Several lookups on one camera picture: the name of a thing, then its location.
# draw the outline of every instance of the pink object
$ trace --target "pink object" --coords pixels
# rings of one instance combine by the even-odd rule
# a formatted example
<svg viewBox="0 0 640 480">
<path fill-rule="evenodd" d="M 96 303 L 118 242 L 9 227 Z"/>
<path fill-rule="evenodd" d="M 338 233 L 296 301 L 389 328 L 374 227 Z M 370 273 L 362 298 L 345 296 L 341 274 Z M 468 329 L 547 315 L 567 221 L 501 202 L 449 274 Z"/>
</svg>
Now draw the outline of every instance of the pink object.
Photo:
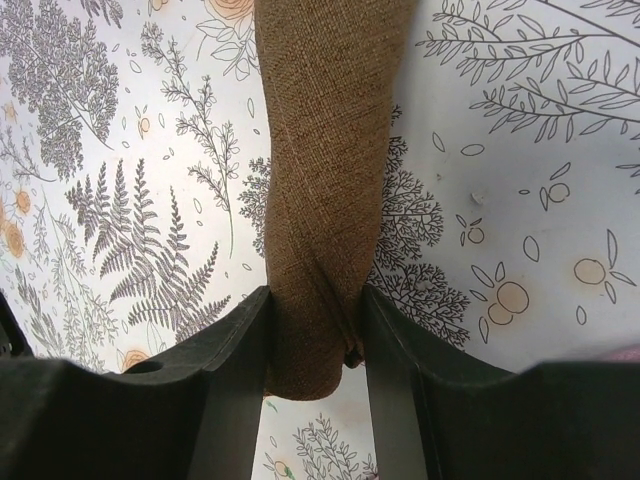
<svg viewBox="0 0 640 480">
<path fill-rule="evenodd" d="M 615 350 L 604 355 L 602 359 L 612 362 L 640 362 L 640 345 Z"/>
</svg>

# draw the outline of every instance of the black plastic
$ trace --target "black plastic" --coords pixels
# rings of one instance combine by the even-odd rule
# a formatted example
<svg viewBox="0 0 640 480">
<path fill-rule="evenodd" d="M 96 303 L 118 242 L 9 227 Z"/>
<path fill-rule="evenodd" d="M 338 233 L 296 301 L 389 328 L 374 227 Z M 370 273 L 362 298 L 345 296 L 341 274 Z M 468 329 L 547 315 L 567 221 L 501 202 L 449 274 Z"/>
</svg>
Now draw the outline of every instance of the black plastic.
<svg viewBox="0 0 640 480">
<path fill-rule="evenodd" d="M 516 375 L 363 296 L 384 480 L 637 480 L 640 365 L 542 363 Z"/>
<path fill-rule="evenodd" d="M 122 375 L 0 361 L 0 479 L 249 480 L 269 290 Z"/>
</svg>

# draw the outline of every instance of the floral wallpaper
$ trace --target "floral wallpaper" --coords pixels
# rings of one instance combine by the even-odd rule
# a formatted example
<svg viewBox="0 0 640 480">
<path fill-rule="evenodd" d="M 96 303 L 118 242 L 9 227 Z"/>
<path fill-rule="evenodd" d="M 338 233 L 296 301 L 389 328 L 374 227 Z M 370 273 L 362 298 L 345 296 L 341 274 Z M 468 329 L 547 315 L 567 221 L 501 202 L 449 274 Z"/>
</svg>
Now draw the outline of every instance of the floral wallpaper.
<svg viewBox="0 0 640 480">
<path fill-rule="evenodd" d="M 640 5 L 419 3 L 369 283 L 489 363 L 637 343 Z M 0 288 L 123 371 L 265 283 L 253 0 L 0 0 Z M 362 367 L 264 401 L 253 478 L 377 478 Z"/>
</svg>

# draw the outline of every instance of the leaf drawing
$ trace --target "leaf drawing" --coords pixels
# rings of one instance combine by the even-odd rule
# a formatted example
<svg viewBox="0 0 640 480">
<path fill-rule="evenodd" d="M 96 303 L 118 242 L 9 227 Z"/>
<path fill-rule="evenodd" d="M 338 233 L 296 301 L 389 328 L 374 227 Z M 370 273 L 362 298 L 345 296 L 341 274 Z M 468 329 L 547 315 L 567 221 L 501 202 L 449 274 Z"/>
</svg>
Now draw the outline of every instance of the leaf drawing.
<svg viewBox="0 0 640 480">
<path fill-rule="evenodd" d="M 397 119 L 400 108 L 394 109 Z M 405 315 L 452 345 L 462 347 L 469 332 L 459 323 L 469 300 L 449 287 L 444 272 L 422 259 L 423 245 L 442 236 L 442 207 L 413 173 L 402 168 L 406 141 L 391 137 L 383 184 L 382 226 L 368 283 Z"/>
<path fill-rule="evenodd" d="M 15 274 L 18 295 L 31 308 L 31 332 L 45 348 L 48 357 L 64 357 L 66 350 L 62 335 L 56 330 L 51 316 L 42 310 L 40 295 L 32 285 L 27 283 L 27 277 L 20 267 L 16 267 Z"/>
<path fill-rule="evenodd" d="M 154 322 L 176 332 L 176 342 L 210 325 L 225 309 L 230 296 L 205 303 L 205 291 L 211 281 L 218 256 L 218 244 L 211 249 L 204 265 L 189 273 L 184 252 L 191 247 L 173 190 L 170 189 L 170 227 L 164 236 L 154 225 L 158 214 L 145 180 L 144 159 L 138 161 L 133 195 L 126 185 L 123 161 L 116 170 L 115 185 L 108 193 L 106 163 L 103 163 L 95 187 L 87 176 L 83 185 L 67 192 L 66 197 L 84 227 L 84 239 L 96 238 L 93 260 L 102 257 L 100 277 L 124 273 L 113 289 L 110 301 L 135 298 L 128 315 L 130 325 Z"/>
<path fill-rule="evenodd" d="M 216 47 L 211 52 L 211 57 L 228 64 L 223 75 L 233 71 L 236 80 L 241 82 L 254 70 L 260 73 L 253 15 L 240 18 L 235 27 L 227 25 L 218 18 L 211 18 L 198 24 L 196 28 L 203 33 L 198 48 L 198 59 L 204 42 L 209 38 L 214 40 Z"/>
<path fill-rule="evenodd" d="M 44 264 L 51 265 L 53 292 L 63 307 L 61 316 L 66 356 L 96 372 L 104 372 L 104 360 L 100 358 L 98 348 L 104 346 L 105 342 L 114 344 L 119 334 L 118 320 L 113 318 L 107 301 L 96 295 L 84 280 L 87 267 L 76 243 L 76 230 L 71 220 L 64 214 L 55 217 L 44 193 L 43 197 L 44 206 L 36 220 L 36 236 L 40 236 L 40 241 L 43 241 L 49 228 L 53 242 L 51 249 L 41 247 L 36 255 L 43 258 Z M 47 333 L 48 340 L 44 335 L 45 330 L 51 330 L 51 327 L 44 313 L 40 317 L 42 326 L 38 328 L 42 330 L 43 340 L 39 341 L 49 349 L 45 341 L 53 341 L 51 333 Z"/>
<path fill-rule="evenodd" d="M 357 462 L 358 453 L 340 441 L 339 431 L 331 425 L 331 419 L 318 416 L 315 423 L 298 428 L 293 434 L 298 447 L 298 456 L 308 479 L 313 480 L 375 480 L 378 468 L 369 454 L 367 460 Z M 267 460 L 274 465 L 271 457 Z"/>
<path fill-rule="evenodd" d="M 24 184 L 28 184 L 31 178 L 37 178 L 43 182 L 54 182 L 40 176 L 38 165 L 33 160 L 27 139 L 23 137 L 22 148 L 18 151 L 13 142 L 13 130 L 11 127 L 5 129 L 4 134 L 0 132 L 0 160 L 11 165 L 11 173 L 14 178 Z"/>
<path fill-rule="evenodd" d="M 122 6 L 117 0 L 80 0 L 80 6 L 87 12 L 89 18 L 94 15 L 96 17 L 102 16 L 107 25 L 111 25 L 113 22 L 118 28 L 122 28 L 120 25 L 120 20 L 123 17 Z"/>
<path fill-rule="evenodd" d="M 240 152 L 236 146 L 233 126 L 227 122 L 220 127 L 213 126 L 210 118 L 211 107 L 216 102 L 211 89 L 211 78 L 207 75 L 202 78 L 203 85 L 194 97 L 189 82 L 185 78 L 187 67 L 184 64 L 184 56 L 177 48 L 175 40 L 168 42 L 165 52 L 160 46 L 164 34 L 155 23 L 146 23 L 142 30 L 142 53 L 152 58 L 157 65 L 166 64 L 166 72 L 171 74 L 169 82 L 163 82 L 162 93 L 170 102 L 182 102 L 186 107 L 191 106 L 193 113 L 185 116 L 184 112 L 176 121 L 178 135 L 191 133 L 195 140 L 204 149 L 211 160 L 211 165 L 197 165 L 188 167 L 189 176 L 194 176 L 198 183 L 203 183 L 213 191 L 216 206 L 222 208 L 229 215 L 229 227 L 231 233 L 231 247 L 229 257 L 233 254 L 233 215 L 229 200 L 228 182 L 238 178 L 236 170 L 238 162 L 233 162 L 232 157 Z"/>
<path fill-rule="evenodd" d="M 249 160 L 249 168 L 253 174 L 242 181 L 247 189 L 238 197 L 244 203 L 240 214 L 251 220 L 251 226 L 256 230 L 253 247 L 264 258 L 264 215 L 271 179 L 271 159 L 259 157 L 257 160 Z"/>
<path fill-rule="evenodd" d="M 89 19 L 69 21 L 55 0 L 7 0 L 0 6 L 0 56 L 10 57 L 11 92 L 38 113 L 45 165 L 69 180 L 82 168 L 82 132 L 107 148 L 115 115 L 118 69 Z"/>
<path fill-rule="evenodd" d="M 578 305 L 578 308 L 576 308 L 576 320 L 578 321 L 578 325 L 587 323 L 587 312 L 581 305 Z"/>
<path fill-rule="evenodd" d="M 607 253 L 609 268 L 614 268 L 618 260 L 618 239 L 611 230 L 607 230 Z"/>
<path fill-rule="evenodd" d="M 596 134 L 614 124 L 621 135 L 640 127 L 637 110 L 630 108 L 640 103 L 640 60 L 614 67 L 612 51 L 587 50 L 606 39 L 637 49 L 635 33 L 608 20 L 628 17 L 636 25 L 637 1 L 537 1 L 535 16 L 517 12 L 525 1 L 494 0 L 486 8 L 481 3 L 471 13 L 464 0 L 463 8 L 445 0 L 433 14 L 440 34 L 429 30 L 416 46 L 425 49 L 425 57 L 439 58 L 440 65 L 455 65 L 471 86 L 487 85 L 484 99 L 470 108 L 491 118 L 489 133 L 526 129 L 535 143 L 556 137 L 568 143 L 576 134 Z M 597 21 L 589 13 L 594 9 L 602 14 Z M 560 12 L 576 21 L 575 27 L 555 26 Z M 580 32 L 583 21 L 593 27 L 590 33 Z"/>
</svg>

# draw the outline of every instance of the brown fabric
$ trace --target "brown fabric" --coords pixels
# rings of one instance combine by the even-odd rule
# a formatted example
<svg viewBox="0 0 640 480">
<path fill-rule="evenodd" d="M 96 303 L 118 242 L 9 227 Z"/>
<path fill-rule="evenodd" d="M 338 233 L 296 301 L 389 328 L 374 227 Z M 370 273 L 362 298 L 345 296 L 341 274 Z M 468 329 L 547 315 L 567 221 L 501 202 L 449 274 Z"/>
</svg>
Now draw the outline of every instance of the brown fabric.
<svg viewBox="0 0 640 480">
<path fill-rule="evenodd" d="M 393 80 L 413 0 L 256 0 L 271 129 L 265 251 L 275 298 L 269 393 L 331 394 L 362 360 Z"/>
</svg>

